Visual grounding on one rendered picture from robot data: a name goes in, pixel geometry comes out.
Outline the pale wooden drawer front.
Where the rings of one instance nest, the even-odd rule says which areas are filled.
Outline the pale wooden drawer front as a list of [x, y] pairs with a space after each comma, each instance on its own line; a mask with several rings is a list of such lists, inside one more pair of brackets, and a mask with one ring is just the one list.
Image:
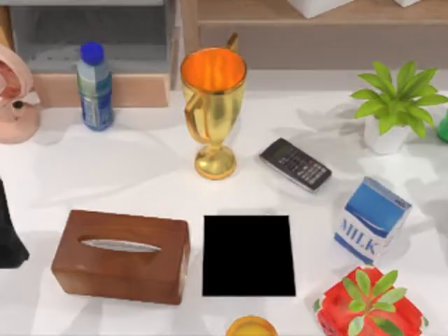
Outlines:
[[[35, 73], [34, 89], [46, 107], [79, 107], [78, 79], [74, 73]], [[114, 107], [165, 107], [169, 104], [168, 73], [116, 73], [99, 92], [111, 93]]]

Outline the white box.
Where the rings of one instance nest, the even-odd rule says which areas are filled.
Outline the white box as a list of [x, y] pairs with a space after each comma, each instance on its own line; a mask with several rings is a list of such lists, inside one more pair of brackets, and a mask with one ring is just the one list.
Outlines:
[[349, 3], [351, 0], [287, 0], [305, 18], [313, 18], [317, 15], [331, 11]]

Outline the black calculator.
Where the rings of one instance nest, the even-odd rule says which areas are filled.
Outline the black calculator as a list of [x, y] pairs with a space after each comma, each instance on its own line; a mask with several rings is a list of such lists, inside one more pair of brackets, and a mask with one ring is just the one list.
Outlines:
[[324, 164], [284, 138], [271, 143], [259, 157], [266, 165], [311, 193], [315, 193], [333, 174]]

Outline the grey pierced drawer inside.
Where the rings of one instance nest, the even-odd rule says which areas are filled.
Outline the grey pierced drawer inside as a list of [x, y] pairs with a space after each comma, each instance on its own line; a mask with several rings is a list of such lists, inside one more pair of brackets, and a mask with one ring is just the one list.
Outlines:
[[16, 53], [32, 72], [76, 71], [80, 46], [103, 46], [116, 74], [171, 68], [176, 0], [0, 0], [10, 7]]

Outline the black square mat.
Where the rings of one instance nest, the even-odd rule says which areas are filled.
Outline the black square mat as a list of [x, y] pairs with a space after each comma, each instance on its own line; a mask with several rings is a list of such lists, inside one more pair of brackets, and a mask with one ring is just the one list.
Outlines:
[[288, 216], [204, 217], [204, 297], [293, 297], [295, 294]]

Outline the brown wooden tissue box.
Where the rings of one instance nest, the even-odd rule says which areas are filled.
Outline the brown wooden tissue box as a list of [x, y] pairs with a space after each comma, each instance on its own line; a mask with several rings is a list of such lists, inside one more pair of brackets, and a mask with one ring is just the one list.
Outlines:
[[184, 220], [73, 210], [51, 270], [69, 294], [179, 305], [189, 257]]

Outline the plant in red pot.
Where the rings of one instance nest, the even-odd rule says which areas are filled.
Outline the plant in red pot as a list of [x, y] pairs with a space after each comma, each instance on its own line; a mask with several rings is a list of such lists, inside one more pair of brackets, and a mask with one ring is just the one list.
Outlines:
[[396, 287], [398, 271], [353, 269], [313, 302], [325, 336], [424, 336], [428, 319]]

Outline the gold trophy cup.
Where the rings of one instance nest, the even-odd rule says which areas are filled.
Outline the gold trophy cup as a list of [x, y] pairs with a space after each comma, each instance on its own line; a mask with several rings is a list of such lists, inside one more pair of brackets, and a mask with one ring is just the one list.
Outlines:
[[235, 154], [224, 142], [241, 111], [247, 75], [239, 35], [233, 33], [223, 47], [187, 54], [180, 75], [188, 131], [204, 145], [196, 154], [195, 169], [206, 179], [225, 179], [237, 166]]

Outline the green bottle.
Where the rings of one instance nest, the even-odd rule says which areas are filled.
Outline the green bottle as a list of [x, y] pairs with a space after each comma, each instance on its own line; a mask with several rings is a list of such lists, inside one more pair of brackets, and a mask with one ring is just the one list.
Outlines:
[[437, 137], [448, 144], [448, 109], [437, 126]]

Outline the yellow cup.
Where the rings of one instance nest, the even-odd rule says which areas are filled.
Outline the yellow cup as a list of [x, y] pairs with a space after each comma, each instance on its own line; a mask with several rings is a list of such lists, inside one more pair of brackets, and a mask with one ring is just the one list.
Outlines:
[[274, 326], [260, 316], [242, 316], [232, 322], [225, 336], [278, 336]]

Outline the wooden cupboard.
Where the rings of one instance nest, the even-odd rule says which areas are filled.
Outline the wooden cupboard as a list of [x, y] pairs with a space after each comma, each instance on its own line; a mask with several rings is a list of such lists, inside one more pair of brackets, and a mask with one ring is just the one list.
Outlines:
[[252, 69], [448, 69], [448, 0], [353, 0], [313, 18], [288, 0], [179, 0], [184, 48], [222, 46], [231, 34]]

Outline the green plant in white pot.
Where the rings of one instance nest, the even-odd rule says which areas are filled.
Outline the green plant in white pot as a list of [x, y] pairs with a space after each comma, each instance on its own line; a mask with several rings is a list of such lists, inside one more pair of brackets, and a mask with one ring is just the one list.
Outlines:
[[354, 113], [355, 119], [364, 119], [364, 141], [378, 155], [396, 153], [413, 132], [419, 138], [426, 137], [427, 129], [434, 128], [429, 106], [448, 103], [432, 84], [437, 68], [419, 71], [417, 63], [403, 64], [396, 78], [381, 62], [372, 63], [374, 72], [363, 72], [358, 77], [370, 84], [351, 94], [362, 101]]

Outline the blue and white milk carton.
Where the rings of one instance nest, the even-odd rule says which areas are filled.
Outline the blue and white milk carton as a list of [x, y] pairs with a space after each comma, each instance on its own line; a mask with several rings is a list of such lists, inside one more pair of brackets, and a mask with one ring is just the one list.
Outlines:
[[411, 210], [408, 201], [366, 176], [336, 222], [335, 241], [372, 264], [396, 238]]

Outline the blue capped water bottle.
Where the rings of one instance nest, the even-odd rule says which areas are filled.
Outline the blue capped water bottle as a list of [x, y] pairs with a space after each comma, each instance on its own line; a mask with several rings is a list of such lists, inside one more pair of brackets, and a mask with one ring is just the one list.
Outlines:
[[112, 73], [100, 43], [84, 43], [76, 64], [78, 92], [84, 124], [103, 131], [114, 121], [112, 107]]

